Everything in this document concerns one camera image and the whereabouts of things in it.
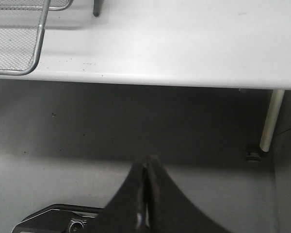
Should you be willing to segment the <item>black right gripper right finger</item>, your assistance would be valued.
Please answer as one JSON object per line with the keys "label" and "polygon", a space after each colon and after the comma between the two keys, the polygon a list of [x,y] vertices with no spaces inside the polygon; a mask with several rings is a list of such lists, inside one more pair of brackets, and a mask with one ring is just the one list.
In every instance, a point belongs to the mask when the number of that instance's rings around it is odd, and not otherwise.
{"label": "black right gripper right finger", "polygon": [[153,233],[227,233],[179,189],[156,156],[146,165],[150,189],[148,211]]}

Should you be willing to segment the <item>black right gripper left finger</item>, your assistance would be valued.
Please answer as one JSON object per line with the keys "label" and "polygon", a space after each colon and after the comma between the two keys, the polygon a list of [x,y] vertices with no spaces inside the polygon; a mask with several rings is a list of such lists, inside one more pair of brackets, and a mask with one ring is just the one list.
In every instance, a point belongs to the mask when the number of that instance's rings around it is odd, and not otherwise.
{"label": "black right gripper left finger", "polygon": [[95,218],[92,233],[146,232],[146,162],[137,160],[121,187]]}

